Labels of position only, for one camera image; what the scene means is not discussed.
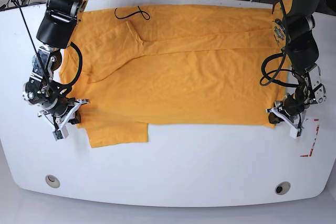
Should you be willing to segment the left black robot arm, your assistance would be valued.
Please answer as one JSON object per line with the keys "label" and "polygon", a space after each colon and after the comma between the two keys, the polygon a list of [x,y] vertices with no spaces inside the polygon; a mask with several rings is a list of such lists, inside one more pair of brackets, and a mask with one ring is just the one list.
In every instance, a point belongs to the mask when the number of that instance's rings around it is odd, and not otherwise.
{"label": "left black robot arm", "polygon": [[319,50],[312,30],[316,22],[313,13],[320,0],[277,0],[273,5],[274,36],[281,52],[267,57],[261,65],[259,83],[271,83],[294,88],[281,101],[275,101],[267,109],[271,124],[286,122],[295,129],[302,129],[303,114],[309,106],[326,100],[326,89],[321,82],[321,70],[317,65]]}

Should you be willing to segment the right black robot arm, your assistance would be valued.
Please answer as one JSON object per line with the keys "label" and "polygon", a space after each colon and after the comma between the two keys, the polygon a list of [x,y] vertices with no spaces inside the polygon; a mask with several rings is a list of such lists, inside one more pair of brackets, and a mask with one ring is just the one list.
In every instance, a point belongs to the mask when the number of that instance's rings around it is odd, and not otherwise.
{"label": "right black robot arm", "polygon": [[[23,98],[31,105],[38,104],[44,115],[51,115],[54,131],[59,133],[66,123],[79,124],[79,107],[86,101],[68,98],[67,94],[78,81],[82,71],[82,54],[71,41],[85,10],[87,0],[47,0],[44,18],[36,38],[42,43],[34,55],[29,81],[23,88]],[[67,84],[53,80],[54,71],[62,62],[61,50],[71,47],[78,55],[75,77]]]}

